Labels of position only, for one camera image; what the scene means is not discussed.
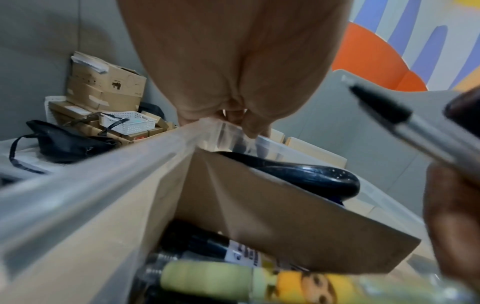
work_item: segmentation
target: colorful mural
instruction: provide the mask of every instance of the colorful mural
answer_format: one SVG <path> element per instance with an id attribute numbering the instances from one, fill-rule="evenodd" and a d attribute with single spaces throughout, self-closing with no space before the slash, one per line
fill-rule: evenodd
<path id="1" fill-rule="evenodd" d="M 449 16 L 449 12 L 452 12 L 456 6 L 468 6 L 468 8 L 463 8 L 467 10 L 468 17 L 478 18 L 480 21 L 480 11 L 476 15 L 470 13 L 474 10 L 471 8 L 472 6 L 480 7 L 480 0 L 448 0 L 443 2 L 437 2 L 437 0 L 435 2 L 431 0 L 404 0 L 406 2 L 404 10 L 398 22 L 393 24 L 394 28 L 386 39 L 379 36 L 377 32 L 381 22 L 383 22 L 383 27 L 385 25 L 392 26 L 391 23 L 396 22 L 396 20 L 393 20 L 389 24 L 389 20 L 383 20 L 385 14 L 392 14 L 392 11 L 397 8 L 390 7 L 389 13 L 386 13 L 389 1 L 396 0 L 356 1 L 357 4 L 362 2 L 361 8 L 348 25 L 332 69 L 347 70 L 375 84 L 397 91 L 427 91 L 430 85 L 435 88 L 440 86 L 439 84 L 432 84 L 430 81 L 434 72 L 445 72 L 446 68 L 438 68 L 438 65 L 442 65 L 443 61 L 448 60 L 446 59 L 448 54 L 443 54 L 442 57 L 446 43 L 453 41 L 448 40 L 448 36 L 463 34 L 463 31 L 459 31 L 457 28 L 455 28 L 454 33 L 450 33 L 449 26 L 444 22 L 448 20 L 446 16 Z M 391 4 L 391 6 L 393 5 L 398 6 L 398 2 Z M 424 5 L 423 15 L 420 16 L 419 12 L 422 5 Z M 435 5 L 445 6 L 445 11 L 439 11 L 437 19 L 432 19 L 431 14 L 424 17 L 424 15 L 429 14 L 429 7 L 427 6 Z M 454 14 L 461 18 L 463 13 L 456 10 Z M 417 29 L 418 31 L 418 28 L 423 26 L 422 22 L 429 27 L 430 32 L 429 36 L 424 35 L 423 45 L 420 46 L 422 41 L 418 42 L 419 38 L 418 35 L 415 36 L 414 30 Z M 413 53 L 410 43 L 417 44 L 419 47 L 416 59 L 408 64 L 404 55 L 408 46 L 410 47 L 409 54 Z M 459 58 L 450 58 L 450 60 L 457 61 L 456 66 L 450 67 L 448 70 L 449 73 L 454 74 L 451 75 L 454 79 L 450 86 L 441 85 L 440 89 L 464 91 L 480 84 L 480 30 L 473 47 L 471 45 L 467 47 L 470 47 L 471 51 L 463 62 Z"/>

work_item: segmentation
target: small basket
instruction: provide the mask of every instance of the small basket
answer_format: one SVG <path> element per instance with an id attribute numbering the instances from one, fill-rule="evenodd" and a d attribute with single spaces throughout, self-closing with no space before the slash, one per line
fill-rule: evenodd
<path id="1" fill-rule="evenodd" d="M 112 130 L 119 132 L 123 135 L 131 135 L 143 131 L 152 130 L 155 128 L 156 120 L 147 115 L 143 115 L 135 111 L 126 111 L 126 112 L 105 112 L 101 114 L 100 125 L 104 127 L 110 126 L 112 123 L 122 119 L 130 118 L 129 121 L 119 124 L 114 127 Z"/>

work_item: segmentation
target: clear plastic container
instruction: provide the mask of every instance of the clear plastic container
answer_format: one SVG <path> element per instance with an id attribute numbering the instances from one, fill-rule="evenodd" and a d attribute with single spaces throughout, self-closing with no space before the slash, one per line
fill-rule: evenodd
<path id="1" fill-rule="evenodd" d="M 150 174 L 161 178 L 163 172 L 188 158 L 196 147 L 328 166 L 270 139 L 248 139 L 234 125 L 202 119 L 61 172 L 6 187 L 0 191 L 0 302 L 37 303 L 39 298 L 49 298 L 53 290 L 59 293 L 56 299 L 64 295 L 63 302 L 126 302 L 138 263 L 145 258 L 140 246 L 151 206 L 144 202 L 152 198 L 128 197 L 127 201 L 118 198 L 133 187 L 144 186 L 140 182 Z M 360 181 L 360 195 L 416 225 L 418 229 L 412 229 L 415 231 L 410 234 L 425 239 L 426 232 L 419 233 L 425 231 L 420 218 L 370 183 Z M 124 208 L 133 207 L 128 218 L 115 217 L 114 209 L 121 204 Z M 101 212 L 107 208 L 111 210 L 111 218 L 105 218 L 108 212 Z M 114 229 L 118 224 L 128 226 L 128 233 L 119 234 Z M 60 246 L 66 251 L 55 256 L 58 250 L 53 248 Z M 120 251 L 129 252 L 128 257 L 120 256 Z M 46 266 L 51 267 L 46 262 L 48 259 L 54 261 L 65 277 L 81 275 L 88 279 L 82 279 L 82 288 L 79 288 L 69 284 L 68 279 L 59 278 L 59 269 L 53 277 Z M 119 265 L 114 273 L 96 270 L 96 265 L 108 263 Z M 84 264 L 81 273 L 72 273 L 73 264 Z"/>

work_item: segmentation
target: black handbag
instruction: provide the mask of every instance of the black handbag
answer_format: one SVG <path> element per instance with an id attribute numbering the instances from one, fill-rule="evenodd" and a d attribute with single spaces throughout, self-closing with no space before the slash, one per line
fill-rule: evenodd
<path id="1" fill-rule="evenodd" d="M 90 114 L 82 119 L 74 120 L 68 123 L 68 125 L 86 122 L 89 119 L 98 117 L 98 115 L 99 113 Z M 20 136 L 12 143 L 9 155 L 10 163 L 19 169 L 38 174 L 45 173 L 27 168 L 15 159 L 15 152 L 21 138 L 37 138 L 40 153 L 53 163 L 71 164 L 108 152 L 121 143 L 118 140 L 107 137 L 107 131 L 125 121 L 128 121 L 128 119 L 120 119 L 97 136 L 84 136 L 70 126 L 56 126 L 40 120 L 27 121 L 26 124 L 33 131 L 33 134 Z"/>

